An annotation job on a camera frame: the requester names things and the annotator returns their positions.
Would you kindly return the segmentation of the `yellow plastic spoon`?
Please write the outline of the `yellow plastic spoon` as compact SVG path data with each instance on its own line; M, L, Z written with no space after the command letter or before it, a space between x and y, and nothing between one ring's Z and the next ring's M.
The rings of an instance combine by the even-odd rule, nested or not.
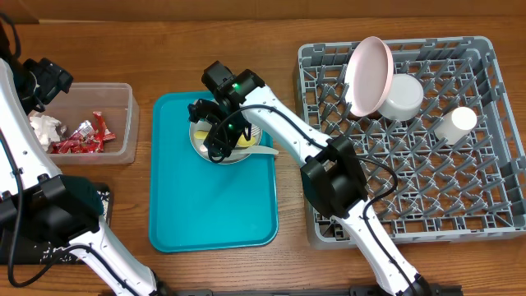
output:
M206 137L208 136L208 133L209 133L208 131L198 130L194 132L193 136L197 140L205 140ZM237 142L237 146L242 147L242 148L254 146L255 144L256 144L256 137L254 134L251 134L251 137L248 140L245 138L245 136L240 136Z

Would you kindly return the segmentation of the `white napkin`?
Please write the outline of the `white napkin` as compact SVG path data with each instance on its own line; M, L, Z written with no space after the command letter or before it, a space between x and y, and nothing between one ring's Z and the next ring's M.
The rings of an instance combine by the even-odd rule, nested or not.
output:
M30 125L45 151L48 151L52 143L61 140L62 122L56 118L47 115L33 116L30 117Z

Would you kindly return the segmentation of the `large red snack wrapper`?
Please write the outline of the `large red snack wrapper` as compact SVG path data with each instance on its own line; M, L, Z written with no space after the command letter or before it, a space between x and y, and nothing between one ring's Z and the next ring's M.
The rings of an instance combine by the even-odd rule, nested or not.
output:
M52 154L90 154L104 150L104 132L95 129L91 121L85 120L64 141L52 144Z

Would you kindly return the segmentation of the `white pink-rimmed plate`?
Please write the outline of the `white pink-rimmed plate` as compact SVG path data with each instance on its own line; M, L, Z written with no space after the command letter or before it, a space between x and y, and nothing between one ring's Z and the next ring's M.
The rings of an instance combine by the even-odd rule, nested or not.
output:
M375 36L362 40L349 59L344 77L350 113L365 117L377 111L390 91L393 76L394 61L387 44Z

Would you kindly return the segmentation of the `grey bowl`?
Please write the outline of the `grey bowl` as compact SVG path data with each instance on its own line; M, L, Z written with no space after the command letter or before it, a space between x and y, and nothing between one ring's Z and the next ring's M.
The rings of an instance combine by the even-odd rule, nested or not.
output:
M389 120L408 121L418 114L423 96L418 79L408 74L395 74L390 91L378 112Z

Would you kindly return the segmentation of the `white paper cup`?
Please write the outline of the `white paper cup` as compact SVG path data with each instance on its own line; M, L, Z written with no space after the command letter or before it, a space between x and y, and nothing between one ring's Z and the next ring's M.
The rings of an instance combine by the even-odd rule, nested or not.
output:
M476 127L477 121L477 115L472 109L458 107L441 118L435 129L435 136L438 140L446 139L447 145L455 145Z

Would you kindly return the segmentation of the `small red ketchup packet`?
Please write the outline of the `small red ketchup packet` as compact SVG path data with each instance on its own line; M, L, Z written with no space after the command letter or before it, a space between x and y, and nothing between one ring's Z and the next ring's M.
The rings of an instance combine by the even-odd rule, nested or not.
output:
M116 135L113 132L109 131L102 113L100 111L94 111L93 115L99 127L96 133L96 138L102 142L114 140L116 138Z

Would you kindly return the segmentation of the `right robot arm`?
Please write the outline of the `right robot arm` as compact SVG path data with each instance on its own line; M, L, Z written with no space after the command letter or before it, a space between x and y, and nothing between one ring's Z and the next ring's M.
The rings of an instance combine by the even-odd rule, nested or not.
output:
M388 295L430 295L430 284L395 246L373 209L398 186L396 172L386 164L373 164L392 177L392 186L369 198L362 169L366 158L356 154L346 136L333 138L301 120L275 96L255 72L233 74L221 62L208 66L202 83L214 96L189 104L193 123L207 121L204 140L208 158L221 163L251 128L271 135L298 163L305 198L326 218L338 220L367 259L380 289Z

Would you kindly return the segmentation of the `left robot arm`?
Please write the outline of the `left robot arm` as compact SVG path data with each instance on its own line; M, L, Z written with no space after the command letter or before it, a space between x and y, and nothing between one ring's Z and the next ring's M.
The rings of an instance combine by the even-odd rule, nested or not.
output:
M102 183L65 175L43 149L28 116L43 112L72 75L43 58L20 62L18 35L1 33L1 228L12 233L7 278L33 284L67 254L82 260L116 295L169 295L169 287L121 243L104 218ZM51 243L57 255L36 275L15 278L18 240Z

